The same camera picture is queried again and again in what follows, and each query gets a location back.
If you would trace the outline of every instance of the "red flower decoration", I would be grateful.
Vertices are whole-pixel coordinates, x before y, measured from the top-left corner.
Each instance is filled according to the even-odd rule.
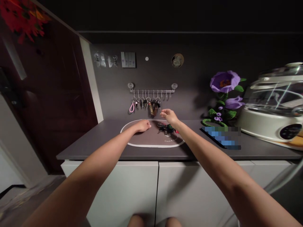
[[[44,36],[42,25],[50,17],[29,0],[0,0],[0,12],[12,32],[20,33],[18,43],[23,43],[25,35],[34,42],[31,35]]]

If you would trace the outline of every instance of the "backsplash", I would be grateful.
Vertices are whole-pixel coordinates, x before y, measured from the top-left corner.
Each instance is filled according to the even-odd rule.
[[[161,99],[161,108],[174,110],[179,119],[200,119],[203,114],[207,116],[208,106],[215,103],[215,93],[209,87],[213,75],[232,70],[241,78],[247,78],[247,81],[241,83],[246,88],[258,78],[262,70],[302,61],[300,40],[301,35],[289,34],[206,34],[200,45],[90,45],[103,117],[130,121],[149,119],[148,109],[129,114],[133,94],[127,84],[134,83],[135,89],[140,90],[170,90],[171,84],[177,83],[178,88],[171,98],[168,101],[163,101],[164,97]],[[136,68],[122,68],[121,51],[136,53]],[[172,57],[177,53],[184,56],[184,64],[180,68],[171,64]],[[115,55],[117,66],[113,63]],[[159,113],[154,119],[160,119]]]

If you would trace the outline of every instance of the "white appliance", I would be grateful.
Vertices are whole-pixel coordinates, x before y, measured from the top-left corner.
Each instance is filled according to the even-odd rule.
[[[241,131],[274,142],[289,142],[302,129],[303,63],[261,72],[247,90],[248,102],[236,125]]]

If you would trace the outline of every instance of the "pink keychain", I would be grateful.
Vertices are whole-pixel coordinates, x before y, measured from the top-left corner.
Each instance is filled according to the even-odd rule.
[[[134,112],[134,110],[135,110],[135,104],[134,104],[134,101],[133,101],[132,105],[129,108],[129,111],[132,113],[132,112]]]
[[[130,113],[132,113],[132,112],[135,111],[135,101],[136,101],[136,98],[135,98],[135,100],[134,100],[134,98],[133,98],[132,104],[130,105],[130,108],[129,108],[129,112],[130,112]]]

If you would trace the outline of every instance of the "purple flower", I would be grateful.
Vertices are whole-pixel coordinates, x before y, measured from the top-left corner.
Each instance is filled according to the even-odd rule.
[[[214,117],[214,120],[216,120],[216,121],[223,121],[222,117]]]
[[[210,87],[214,92],[228,93],[240,82],[240,77],[233,71],[218,72],[211,79]]]
[[[244,106],[245,103],[244,102],[240,102],[242,101],[243,98],[240,98],[240,96],[236,97],[236,98],[232,98],[232,99],[227,99],[225,101],[225,107],[227,109],[238,109],[241,106]]]

